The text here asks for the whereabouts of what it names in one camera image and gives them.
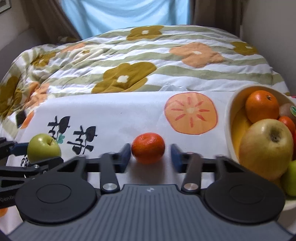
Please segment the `green apple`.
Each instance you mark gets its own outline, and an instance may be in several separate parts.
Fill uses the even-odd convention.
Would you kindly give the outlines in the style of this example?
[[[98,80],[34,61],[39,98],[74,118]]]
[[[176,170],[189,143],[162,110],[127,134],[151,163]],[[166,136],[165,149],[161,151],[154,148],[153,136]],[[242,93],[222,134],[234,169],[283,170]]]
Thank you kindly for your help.
[[[28,160],[31,164],[48,158],[60,157],[58,143],[48,134],[38,134],[29,141],[27,148]]]
[[[291,161],[288,166],[287,172],[283,175],[282,179],[283,188],[285,192],[291,197],[296,196],[295,181],[295,161]]]

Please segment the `small orange tangerine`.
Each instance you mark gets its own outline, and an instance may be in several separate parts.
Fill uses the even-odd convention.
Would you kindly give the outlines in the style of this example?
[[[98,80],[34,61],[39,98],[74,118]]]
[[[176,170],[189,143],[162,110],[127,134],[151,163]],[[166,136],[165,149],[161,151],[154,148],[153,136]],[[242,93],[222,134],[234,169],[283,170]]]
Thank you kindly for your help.
[[[165,153],[164,139],[157,133],[143,133],[132,142],[132,155],[137,162],[150,165],[161,160]]]

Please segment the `large yellow apple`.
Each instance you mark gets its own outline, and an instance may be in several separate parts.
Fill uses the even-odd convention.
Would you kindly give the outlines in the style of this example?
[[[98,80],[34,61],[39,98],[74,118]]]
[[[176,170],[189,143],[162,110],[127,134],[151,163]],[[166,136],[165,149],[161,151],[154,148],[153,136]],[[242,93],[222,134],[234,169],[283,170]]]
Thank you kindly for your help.
[[[286,172],[292,155],[292,134],[285,124],[274,119],[254,123],[238,148],[240,165],[269,181]]]

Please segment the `red tomato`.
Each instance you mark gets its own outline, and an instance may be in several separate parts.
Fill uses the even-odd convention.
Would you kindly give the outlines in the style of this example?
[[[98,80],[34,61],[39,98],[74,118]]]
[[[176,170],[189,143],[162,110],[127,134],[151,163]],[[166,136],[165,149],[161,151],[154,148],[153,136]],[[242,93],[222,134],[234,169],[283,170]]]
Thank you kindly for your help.
[[[296,131],[293,134],[293,156],[292,160],[296,160]]]

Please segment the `black phone on bed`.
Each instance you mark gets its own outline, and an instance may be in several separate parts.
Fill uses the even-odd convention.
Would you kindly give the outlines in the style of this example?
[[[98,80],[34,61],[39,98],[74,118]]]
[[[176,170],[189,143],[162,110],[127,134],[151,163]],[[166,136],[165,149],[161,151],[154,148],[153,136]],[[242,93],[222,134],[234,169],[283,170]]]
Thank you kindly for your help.
[[[19,111],[17,114],[16,114],[16,126],[17,128],[20,128],[23,124],[23,122],[26,120],[27,118],[27,114],[24,110],[22,111]]]

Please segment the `white fruit print cloth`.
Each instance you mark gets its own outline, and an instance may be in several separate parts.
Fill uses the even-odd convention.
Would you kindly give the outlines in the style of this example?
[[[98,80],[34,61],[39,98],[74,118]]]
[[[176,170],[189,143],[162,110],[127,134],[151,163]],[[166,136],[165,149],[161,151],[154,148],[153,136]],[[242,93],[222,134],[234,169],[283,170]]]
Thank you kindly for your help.
[[[224,123],[233,92],[135,92],[53,98],[14,140],[50,135],[64,162],[25,183],[11,206],[7,240],[293,240],[277,221],[283,192],[230,156]],[[143,133],[165,142],[160,161],[131,155],[120,191],[100,193],[100,157]],[[200,194],[181,192],[185,173],[171,145],[202,158]]]

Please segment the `orange in bowl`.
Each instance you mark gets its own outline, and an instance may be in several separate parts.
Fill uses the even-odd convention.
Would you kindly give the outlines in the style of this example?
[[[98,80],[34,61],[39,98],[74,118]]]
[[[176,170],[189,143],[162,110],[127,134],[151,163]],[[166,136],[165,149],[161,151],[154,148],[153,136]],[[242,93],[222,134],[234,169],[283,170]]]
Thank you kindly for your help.
[[[251,93],[245,102],[245,111],[248,119],[256,123],[263,119],[277,119],[280,105],[274,95],[265,90]]]

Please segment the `grey headboard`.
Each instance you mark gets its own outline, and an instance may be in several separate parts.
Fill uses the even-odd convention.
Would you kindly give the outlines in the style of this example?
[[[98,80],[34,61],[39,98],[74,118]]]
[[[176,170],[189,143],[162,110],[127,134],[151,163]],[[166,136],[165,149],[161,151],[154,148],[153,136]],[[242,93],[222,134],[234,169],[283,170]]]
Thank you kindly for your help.
[[[11,63],[16,59],[17,56],[19,56],[19,54],[21,54],[23,51],[27,49],[38,46],[41,43],[42,41],[37,36],[35,30],[33,28],[30,28],[21,33],[15,39],[13,39],[5,47],[3,47],[3,49],[1,49],[1,80],[8,72]]]

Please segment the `brown kiwi with sticker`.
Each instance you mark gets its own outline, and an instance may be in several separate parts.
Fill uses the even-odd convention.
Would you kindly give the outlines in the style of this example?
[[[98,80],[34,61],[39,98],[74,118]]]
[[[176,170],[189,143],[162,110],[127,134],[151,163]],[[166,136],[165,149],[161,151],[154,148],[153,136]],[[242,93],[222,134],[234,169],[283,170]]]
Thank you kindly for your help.
[[[296,107],[292,103],[285,103],[280,106],[279,117],[287,116],[296,124]]]

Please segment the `floral striped duvet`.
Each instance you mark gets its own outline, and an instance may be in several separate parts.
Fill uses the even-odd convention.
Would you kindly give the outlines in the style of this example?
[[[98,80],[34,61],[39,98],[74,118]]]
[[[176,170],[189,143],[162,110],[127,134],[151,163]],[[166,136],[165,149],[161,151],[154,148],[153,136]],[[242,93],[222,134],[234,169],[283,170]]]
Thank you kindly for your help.
[[[235,91],[261,84],[282,93],[281,75],[252,45],[212,27],[143,26],[81,41],[63,38],[23,51],[1,80],[1,136],[19,133],[16,115],[51,98],[80,94],[159,91]]]

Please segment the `left brown curtain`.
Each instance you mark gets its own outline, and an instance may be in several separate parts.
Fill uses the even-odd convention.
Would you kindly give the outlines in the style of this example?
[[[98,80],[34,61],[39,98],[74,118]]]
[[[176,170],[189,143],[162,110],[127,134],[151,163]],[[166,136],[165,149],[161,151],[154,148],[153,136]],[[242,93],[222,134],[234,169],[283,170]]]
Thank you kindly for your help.
[[[60,1],[21,1],[29,22],[43,43],[73,43],[81,37],[62,9]]]

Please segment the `brown curtain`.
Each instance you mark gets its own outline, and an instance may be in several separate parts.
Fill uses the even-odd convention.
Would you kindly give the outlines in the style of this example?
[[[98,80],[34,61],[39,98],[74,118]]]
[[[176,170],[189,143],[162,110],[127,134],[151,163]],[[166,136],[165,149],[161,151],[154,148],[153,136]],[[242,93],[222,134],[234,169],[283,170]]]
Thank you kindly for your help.
[[[62,9],[60,1],[21,1],[29,22],[43,43],[73,43],[81,37]]]
[[[189,3],[191,25],[219,28],[240,36],[244,1],[193,0]]]

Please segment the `blue cloth on window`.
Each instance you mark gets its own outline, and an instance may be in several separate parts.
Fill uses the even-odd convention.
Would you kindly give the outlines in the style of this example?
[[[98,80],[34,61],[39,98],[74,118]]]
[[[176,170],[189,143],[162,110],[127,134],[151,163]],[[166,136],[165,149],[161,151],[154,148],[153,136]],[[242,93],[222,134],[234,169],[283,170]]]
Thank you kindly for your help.
[[[184,0],[64,0],[61,6],[82,39],[116,29],[190,23],[190,2]]]

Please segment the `right brown curtain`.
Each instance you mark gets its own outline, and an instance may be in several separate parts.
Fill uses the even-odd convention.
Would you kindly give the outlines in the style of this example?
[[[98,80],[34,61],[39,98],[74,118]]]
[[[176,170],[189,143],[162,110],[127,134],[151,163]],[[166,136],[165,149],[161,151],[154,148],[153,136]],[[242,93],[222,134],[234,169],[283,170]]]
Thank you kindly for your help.
[[[193,0],[189,3],[191,25],[219,28],[240,36],[244,1]]]

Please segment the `framed wall picture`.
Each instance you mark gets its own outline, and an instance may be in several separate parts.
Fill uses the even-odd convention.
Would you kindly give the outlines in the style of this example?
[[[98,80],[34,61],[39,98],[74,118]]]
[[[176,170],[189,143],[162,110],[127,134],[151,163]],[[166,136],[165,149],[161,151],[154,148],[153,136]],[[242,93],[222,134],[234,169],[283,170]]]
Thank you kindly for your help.
[[[11,8],[10,0],[0,0],[0,13],[3,13]]]

